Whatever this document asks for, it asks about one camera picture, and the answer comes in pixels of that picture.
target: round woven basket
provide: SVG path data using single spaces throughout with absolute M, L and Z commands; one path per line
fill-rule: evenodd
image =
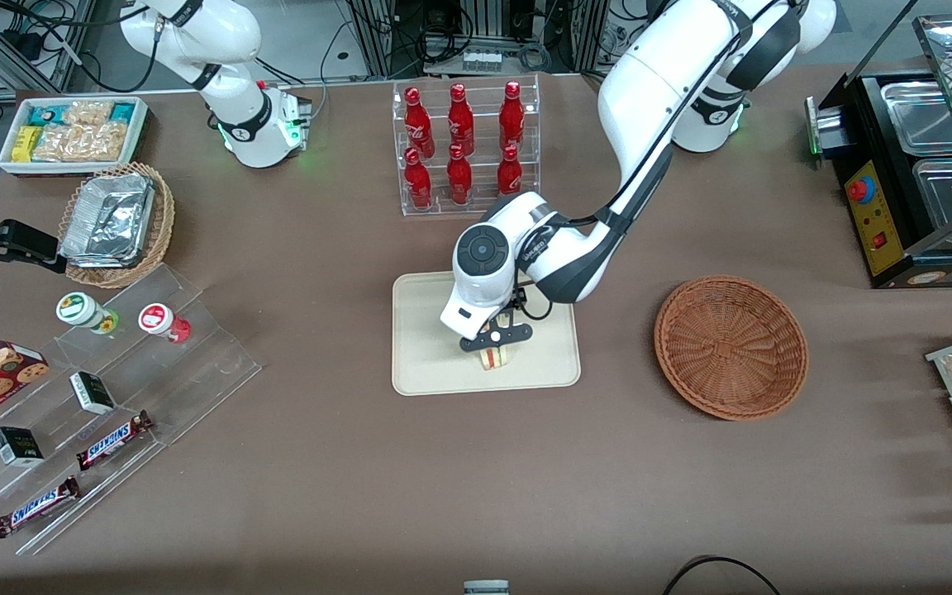
M 154 195 L 154 207 L 149 215 L 149 230 L 146 232 L 145 248 L 142 259 L 139 264 L 129 269 L 81 269 L 69 264 L 64 274 L 68 275 L 72 281 L 84 283 L 84 285 L 94 285 L 103 289 L 118 289 L 127 287 L 130 283 L 144 278 L 149 271 L 154 270 L 157 264 L 164 259 L 167 252 L 167 245 L 171 241 L 171 226 L 174 225 L 174 197 L 171 196 L 171 188 L 167 188 L 164 178 L 156 173 L 155 169 L 142 163 L 128 163 L 106 169 L 105 172 L 99 172 L 94 177 L 110 178 L 114 176 L 124 176 L 124 174 L 143 174 L 156 185 L 156 194 Z M 64 208 L 64 216 L 61 217 L 61 223 L 57 226 L 57 241 L 64 238 L 64 231 L 68 230 L 69 222 L 72 220 L 72 211 L 76 206 L 76 199 L 79 198 L 79 189 L 76 188 L 72 193 L 72 199 L 69 205 Z
M 656 358 L 698 409 L 743 421 L 781 412 L 806 380 L 806 339 L 796 317 L 747 279 L 714 275 L 683 283 L 660 308 Z

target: snickers bar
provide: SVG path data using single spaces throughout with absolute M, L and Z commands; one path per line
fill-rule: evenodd
M 149 419 L 149 414 L 143 409 L 109 436 L 103 437 L 97 444 L 76 455 L 76 459 L 79 459 L 79 470 L 86 471 L 90 469 L 99 460 L 117 452 L 122 445 L 129 443 L 132 438 L 149 428 L 152 428 L 152 420 Z
M 23 508 L 18 508 L 12 515 L 0 516 L 0 539 L 8 537 L 12 532 L 19 530 L 20 526 L 29 522 L 34 517 L 43 515 L 54 506 L 69 500 L 69 498 L 82 497 L 79 493 L 79 483 L 76 482 L 74 475 L 69 475 L 60 486 L 52 489 L 35 500 L 27 503 Z

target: emergency stop button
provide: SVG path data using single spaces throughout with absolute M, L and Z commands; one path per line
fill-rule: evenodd
M 847 198 L 854 200 L 858 204 L 869 204 L 876 193 L 876 182 L 869 176 L 862 176 L 860 179 L 850 182 L 847 185 Z

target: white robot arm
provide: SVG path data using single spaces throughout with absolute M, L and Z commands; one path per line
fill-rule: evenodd
M 462 348 L 530 335 L 510 336 L 492 322 L 516 304 L 517 269 L 551 302 L 589 295 L 664 179 L 680 121 L 695 113 L 692 129 L 711 136 L 702 131 L 710 126 L 718 135 L 721 128 L 704 124 L 702 108 L 695 107 L 713 76 L 729 80 L 744 69 L 745 86 L 754 89 L 781 72 L 797 46 L 819 45 L 831 31 L 828 16 L 835 19 L 834 0 L 678 0 L 650 23 L 608 73 L 597 98 L 622 173 L 612 200 L 590 217 L 569 219 L 537 193 L 521 193 L 498 200 L 461 234 L 454 289 L 440 320 L 464 337 Z M 579 232 L 588 225 L 594 225 L 589 234 Z M 488 323 L 491 328 L 481 331 Z
M 259 23 L 233 0 L 147 0 L 121 23 L 128 44 L 166 65 L 204 97 L 226 147 L 250 167 L 275 165 L 306 145 L 310 102 L 264 89 L 243 65 L 259 54 Z

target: red button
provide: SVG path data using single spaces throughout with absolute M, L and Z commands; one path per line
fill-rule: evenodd
M 850 182 L 850 186 L 847 186 L 847 198 L 858 202 L 865 198 L 866 193 L 869 193 L 869 186 L 865 185 L 865 182 L 858 180 Z

